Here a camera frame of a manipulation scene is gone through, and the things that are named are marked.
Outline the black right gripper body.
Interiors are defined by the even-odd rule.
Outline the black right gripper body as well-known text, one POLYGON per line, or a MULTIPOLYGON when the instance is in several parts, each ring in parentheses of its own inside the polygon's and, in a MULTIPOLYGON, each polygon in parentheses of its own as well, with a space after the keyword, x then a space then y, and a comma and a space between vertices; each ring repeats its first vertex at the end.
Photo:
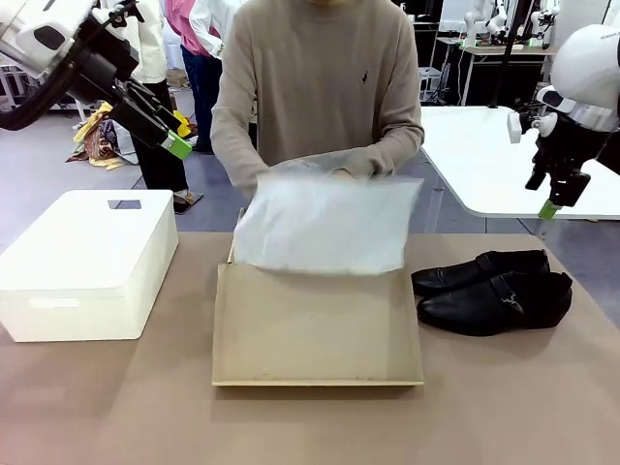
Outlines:
POLYGON ((605 147, 610 132, 584 127, 560 113, 549 113, 538 119, 537 152, 533 163, 549 169, 557 166, 581 168, 595 159, 605 147))

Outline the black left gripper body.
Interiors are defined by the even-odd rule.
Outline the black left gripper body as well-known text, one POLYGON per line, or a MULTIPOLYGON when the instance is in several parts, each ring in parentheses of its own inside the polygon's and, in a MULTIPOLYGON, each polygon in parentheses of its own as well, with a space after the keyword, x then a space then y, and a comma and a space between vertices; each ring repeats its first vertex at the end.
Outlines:
POLYGON ((116 104, 122 99, 122 84, 139 64, 139 53, 128 40, 117 38, 98 21, 85 21, 71 51, 77 52, 77 74, 68 88, 71 97, 83 104, 116 104))

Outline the person's left hand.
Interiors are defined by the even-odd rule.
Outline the person's left hand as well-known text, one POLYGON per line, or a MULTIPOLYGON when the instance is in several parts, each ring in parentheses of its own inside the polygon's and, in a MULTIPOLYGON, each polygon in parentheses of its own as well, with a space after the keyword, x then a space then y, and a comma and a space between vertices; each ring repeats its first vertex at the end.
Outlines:
POLYGON ((349 181, 366 181, 373 177, 374 170, 354 170, 351 167, 348 168, 338 168, 331 173, 334 177, 337 177, 341 180, 349 180, 349 181))

